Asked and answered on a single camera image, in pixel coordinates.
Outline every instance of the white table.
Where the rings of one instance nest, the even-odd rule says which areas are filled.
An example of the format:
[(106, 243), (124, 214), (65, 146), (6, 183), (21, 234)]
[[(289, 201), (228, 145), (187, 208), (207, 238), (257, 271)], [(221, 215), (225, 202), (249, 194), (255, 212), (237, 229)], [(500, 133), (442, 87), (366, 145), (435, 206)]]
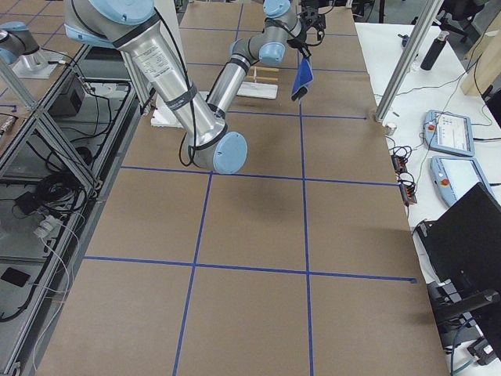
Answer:
[[(357, 23), (356, 27), (373, 91), (377, 102), (379, 102), (380, 95), (384, 93), (398, 59), (402, 54), (402, 40), (398, 34), (410, 35), (413, 26)], [(413, 68), (407, 74), (398, 92), (407, 92), (412, 88), (423, 86), (439, 86), (448, 81), (455, 80), (464, 73), (463, 65), (458, 61), (456, 54), (449, 44), (444, 47), (444, 50), (431, 70), (425, 71), (419, 68), (427, 50), (439, 32), (438, 27), (430, 29), (427, 38), (421, 46), (419, 56), (413, 64)], [(472, 123), (489, 123), (488, 119), (481, 113), (484, 101), (480, 96), (465, 96), (460, 87), (454, 92), (456, 84), (457, 81), (439, 89), (414, 90), (409, 94), (395, 98), (391, 111), (384, 119), (384, 124), (394, 122), (398, 126), (397, 131), (391, 137), (397, 146), (409, 145), (415, 147), (422, 143), (420, 133), (423, 131), (424, 115), (429, 110), (445, 109), (455, 114), (470, 117)], [(501, 128), (499, 128), (496, 121), (492, 118), (488, 108), (486, 107), (484, 111), (491, 117), (493, 124), (490, 127), (474, 125), (474, 137), (486, 139), (501, 137)], [(447, 206), (442, 201), (438, 189), (434, 184), (430, 170), (430, 158), (434, 155), (441, 155), (441, 153), (428, 151), (425, 143), (413, 151), (407, 164), (408, 170), (414, 175), (415, 179), (418, 179), (421, 163), (426, 158), (423, 163), (416, 194), (418, 203), (410, 207), (409, 225), (411, 227), (414, 227), (423, 219), (438, 219), (447, 210)], [(480, 162), (488, 181), (491, 183), (501, 183), (501, 168), (499, 168), (498, 162), (501, 159), (501, 143), (475, 143), (475, 157)], [(492, 190), (497, 201), (501, 202), (501, 186), (493, 187)], [(426, 281), (429, 283), (436, 279), (436, 276), (431, 269), (429, 259), (417, 236), (415, 236), (414, 243), (420, 257), (421, 269)], [(466, 350), (467, 345), (469, 343), (462, 344), (456, 350), (454, 356), (455, 368), (470, 359), (471, 355)], [(468, 367), (461, 375), (499, 376), (501, 375), (501, 361), (497, 359), (488, 366), (483, 367), (475, 364)]]

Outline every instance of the wooden stick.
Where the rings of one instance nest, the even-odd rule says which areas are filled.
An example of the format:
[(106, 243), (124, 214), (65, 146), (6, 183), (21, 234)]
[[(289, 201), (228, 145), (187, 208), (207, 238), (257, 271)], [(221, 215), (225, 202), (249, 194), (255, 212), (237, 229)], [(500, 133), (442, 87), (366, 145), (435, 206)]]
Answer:
[(268, 68), (268, 67), (252, 67), (251, 69), (254, 69), (256, 71), (261, 71), (261, 72), (279, 72), (278, 68)]
[[(252, 76), (246, 76), (246, 78), (249, 78), (250, 80), (254, 80), (254, 77)], [(278, 78), (276, 77), (256, 77), (256, 81), (271, 81), (271, 82), (278, 82)]]

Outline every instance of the blue tape grid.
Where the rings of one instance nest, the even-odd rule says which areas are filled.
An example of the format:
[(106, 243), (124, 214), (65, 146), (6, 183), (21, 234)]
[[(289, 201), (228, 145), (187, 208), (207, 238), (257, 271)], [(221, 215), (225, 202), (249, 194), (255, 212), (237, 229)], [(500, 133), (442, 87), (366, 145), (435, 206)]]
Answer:
[[(247, 272), (293, 274), (300, 276), (305, 276), (307, 274), (306, 270), (261, 268), (257, 266), (207, 264), (200, 262), (193, 263), (193, 262), (183, 262), (183, 261), (155, 260), (151, 258), (147, 259), (147, 258), (108, 257), (108, 256), (85, 256), (84, 259), (94, 260), (94, 261), (108, 261), (108, 262), (130, 262), (134, 264), (182, 266), (186, 268), (196, 267), (201, 269), (223, 269), (223, 270), (241, 270)], [(310, 270), (309, 274), (311, 276), (318, 276), (318, 277), (353, 278), (356, 280), (389, 280), (397, 282), (408, 282), (411, 284), (417, 283), (417, 279), (412, 277), (393, 277), (393, 276), (375, 276), (371, 274), (317, 272), (315, 270)]]
[[(47, 6), (49, 3), (37, 14), (33, 17), (32, 20), (36, 18)], [(219, 30), (219, 31), (235, 31), (236, 37), (238, 38), (239, 31), (248, 31), (248, 30), (240, 30), (240, 21), (242, 19), (243, 14), (243, 5), (240, 7), (239, 21), (236, 30), (233, 29), (199, 29), (199, 28), (188, 28), (181, 27), (181, 29), (196, 29), (196, 30)], [(44, 44), (47, 45), (51, 39), (59, 33), (60, 28), (57, 29), (55, 33), (34, 33), (34, 34), (48, 34), (50, 38)], [(335, 35), (335, 36), (356, 36), (352, 34), (327, 34), (327, 35)], [(192, 65), (217, 65), (222, 66), (222, 64), (200, 64), (200, 63), (191, 63)], [(316, 71), (343, 71), (343, 72), (354, 72), (354, 73), (365, 73), (365, 71), (359, 70), (320, 70)], [(240, 111), (230, 111), (241, 114), (248, 114)], [(264, 273), (287, 273), (287, 274), (297, 274), (304, 275), (306, 278), (306, 292), (307, 292), (307, 305), (308, 305), (308, 352), (309, 352), (309, 361), (310, 361), (310, 376), (314, 376), (314, 361), (313, 361), (313, 325), (312, 325), (312, 301), (311, 301), (311, 281), (310, 276), (322, 276), (322, 277), (344, 277), (344, 278), (356, 278), (356, 279), (369, 279), (369, 280), (393, 280), (393, 281), (405, 281), (410, 283), (416, 283), (415, 278), (409, 277), (386, 277), (386, 276), (371, 276), (371, 275), (358, 275), (358, 274), (349, 274), (349, 273), (327, 273), (327, 272), (316, 272), (310, 270), (309, 266), (309, 244), (308, 244), (308, 202), (307, 202), (307, 194), (306, 194), (306, 182), (307, 181), (316, 181), (316, 182), (324, 182), (324, 183), (348, 183), (348, 184), (367, 184), (367, 185), (375, 185), (375, 186), (397, 186), (397, 184), (391, 183), (372, 183), (372, 182), (355, 182), (355, 181), (345, 181), (345, 180), (330, 180), (330, 179), (309, 179), (305, 176), (305, 149), (304, 149), (304, 138), (303, 138), (303, 118), (351, 118), (351, 119), (360, 119), (365, 120), (365, 117), (343, 117), (343, 116), (315, 116), (315, 115), (303, 115), (301, 105), (299, 107), (299, 115), (296, 114), (267, 114), (262, 113), (264, 115), (277, 115), (277, 116), (293, 116), (299, 117), (300, 120), (300, 128), (301, 128), (301, 178), (288, 177), (288, 176), (270, 176), (270, 175), (248, 175), (248, 174), (235, 174), (234, 176), (239, 177), (252, 177), (252, 178), (262, 178), (262, 179), (287, 179), (287, 180), (299, 180), (302, 181), (303, 185), (303, 215), (304, 215), (304, 224), (305, 224), (305, 265), (306, 270), (291, 270), (291, 269), (272, 269), (272, 268), (258, 268), (258, 267), (248, 267), (248, 266), (227, 266), (227, 265), (216, 265), (216, 264), (200, 264), (197, 262), (198, 255), (200, 251), (200, 243), (204, 231), (204, 222), (205, 216), (207, 213), (207, 205), (211, 192), (211, 182), (214, 174), (211, 172), (202, 172), (202, 171), (186, 171), (186, 170), (175, 170), (175, 169), (167, 169), (167, 168), (143, 168), (143, 167), (135, 167), (135, 166), (122, 166), (124, 169), (138, 169), (138, 170), (147, 170), (147, 171), (158, 171), (158, 172), (179, 172), (179, 173), (188, 173), (188, 174), (201, 174), (201, 175), (209, 175), (209, 179), (207, 182), (207, 190), (204, 199), (204, 209), (202, 211), (202, 216), (200, 219), (200, 227), (198, 232), (198, 238), (196, 242), (195, 254), (193, 256), (193, 262), (172, 262), (172, 261), (162, 261), (162, 260), (145, 260), (145, 259), (136, 259), (136, 258), (109, 258), (109, 257), (100, 257), (100, 256), (85, 256), (86, 259), (89, 260), (100, 260), (100, 261), (115, 261), (115, 262), (136, 262), (136, 263), (148, 263), (148, 264), (161, 264), (161, 265), (170, 265), (170, 266), (184, 266), (191, 268), (191, 274), (189, 278), (189, 287), (186, 295), (185, 308), (183, 311), (182, 325), (178, 338), (178, 347), (176, 350), (175, 357), (175, 365), (172, 371), (172, 375), (176, 376), (178, 372), (178, 365), (182, 351), (182, 342), (184, 338), (184, 332), (186, 329), (186, 321), (189, 312), (189, 303), (191, 299), (191, 294), (193, 290), (193, 282), (195, 279), (196, 268), (209, 268), (209, 269), (230, 269), (230, 270), (243, 270), (243, 271), (255, 271), (255, 272), (264, 272)]]
[[(233, 31), (242, 33), (261, 33), (261, 30), (245, 30), (245, 29), (225, 29), (217, 27), (180, 27), (180, 30), (200, 30), (200, 31)], [(358, 37), (357, 34), (342, 34), (342, 33), (326, 33), (326, 36), (331, 37)]]

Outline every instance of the white cable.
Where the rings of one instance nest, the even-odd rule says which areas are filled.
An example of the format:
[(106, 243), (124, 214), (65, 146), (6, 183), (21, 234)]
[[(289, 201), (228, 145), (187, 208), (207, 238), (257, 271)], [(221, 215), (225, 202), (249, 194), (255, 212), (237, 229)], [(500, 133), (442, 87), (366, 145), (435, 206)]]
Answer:
[(67, 279), (66, 279), (66, 290), (65, 290), (64, 295), (63, 295), (63, 300), (60, 302), (59, 307), (57, 308), (57, 310), (52, 315), (50, 321), (47, 323), (47, 325), (45, 326), (44, 330), (41, 331), (40, 335), (37, 338), (37, 341), (34, 343), (34, 347), (33, 347), (32, 353), (33, 353), (33, 368), (34, 368), (35, 372), (37, 371), (37, 365), (36, 365), (36, 359), (35, 359), (35, 357), (36, 357), (38, 343), (44, 337), (45, 333), (50, 328), (50, 326), (52, 325), (52, 322), (56, 319), (57, 315), (59, 315), (59, 312), (61, 312), (61, 309), (63, 309), (63, 304), (66, 301), (66, 298), (67, 298), (67, 295), (68, 295), (68, 291), (70, 290), (70, 273), (68, 272), (68, 268), (66, 267), (66, 264), (64, 263), (63, 259), (60, 258), (60, 256), (51, 247), (49, 247), (47, 245), (47, 243), (44, 242), (43, 239), (40, 238), (40, 241), (41, 241), (42, 244), (44, 244), (45, 247), (47, 247), (47, 249), (49, 251), (51, 251), (51, 253), (53, 255), (55, 255), (57, 257), (57, 259), (59, 260), (59, 262), (61, 262), (61, 264), (63, 264), (64, 272), (67, 275)]
[(52, 289), (52, 288), (50, 288), (50, 287), (43, 286), (43, 285), (41, 285), (41, 284), (30, 284), (30, 286), (37, 286), (37, 287), (41, 287), (41, 288), (43, 288), (44, 290), (49, 290), (49, 291), (54, 292), (54, 293), (56, 293), (56, 294), (64, 294), (64, 293), (65, 293), (65, 291), (57, 291), (57, 290), (54, 290), (54, 289)]
[[(66, 230), (70, 231), (71, 235), (74, 236), (74, 238), (77, 240), (77, 247), (75, 248), (75, 253), (78, 254), (80, 251), (80, 239), (78, 238), (77, 234), (68, 226), (65, 226), (64, 224), (61, 223), (61, 226), (64, 227)], [(73, 286), (73, 283), (75, 282), (75, 275), (73, 271), (73, 266), (71, 266), (71, 286)]]

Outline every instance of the brown cardboard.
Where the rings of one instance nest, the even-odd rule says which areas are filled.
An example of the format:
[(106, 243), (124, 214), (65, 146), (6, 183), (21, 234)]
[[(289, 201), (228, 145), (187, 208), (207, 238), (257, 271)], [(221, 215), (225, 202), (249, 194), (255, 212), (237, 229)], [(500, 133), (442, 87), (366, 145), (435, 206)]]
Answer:
[(241, 5), (220, 2), (194, 2), (189, 4), (189, 11), (185, 13), (181, 22), (184, 27), (202, 29), (230, 29), (236, 30)]
[(306, 186), (312, 270), (422, 278), (396, 186)]
[(50, 2), (40, 14), (43, 16), (61, 16), (64, 14), (64, 2)]
[(186, 62), (225, 64), (229, 60), (229, 46), (235, 41), (235, 35), (235, 31), (182, 30)]
[(33, 16), (39, 14), (47, 5), (46, 2), (40, 0), (22, 0), (17, 2), (10, 10), (11, 14), (31, 14)]
[(228, 114), (226, 120), (249, 146), (241, 173), (301, 178), (299, 117)]
[(309, 374), (305, 277), (196, 269), (179, 376)]
[(367, 71), (362, 47), (356, 36), (326, 35), (322, 44), (310, 48), (310, 51), (313, 69)]
[(190, 268), (84, 260), (37, 376), (170, 374)]
[(312, 277), (316, 376), (447, 376), (424, 284)]
[(307, 117), (303, 133), (307, 177), (396, 183), (381, 124)]
[[(184, 167), (179, 162), (178, 152), (185, 134), (184, 129), (152, 127), (152, 114), (141, 118), (123, 165), (200, 171), (197, 166)], [(187, 163), (188, 157), (185, 154), (182, 157)]]
[(314, 75), (303, 99), (304, 115), (364, 118), (376, 108), (368, 74), (316, 71)]
[(199, 261), (305, 269), (301, 181), (214, 176)]
[(207, 179), (121, 170), (87, 255), (192, 262)]
[(0, 2), (0, 13), (7, 12), (15, 4), (17, 4), (17, 0), (2, 0), (2, 2)]

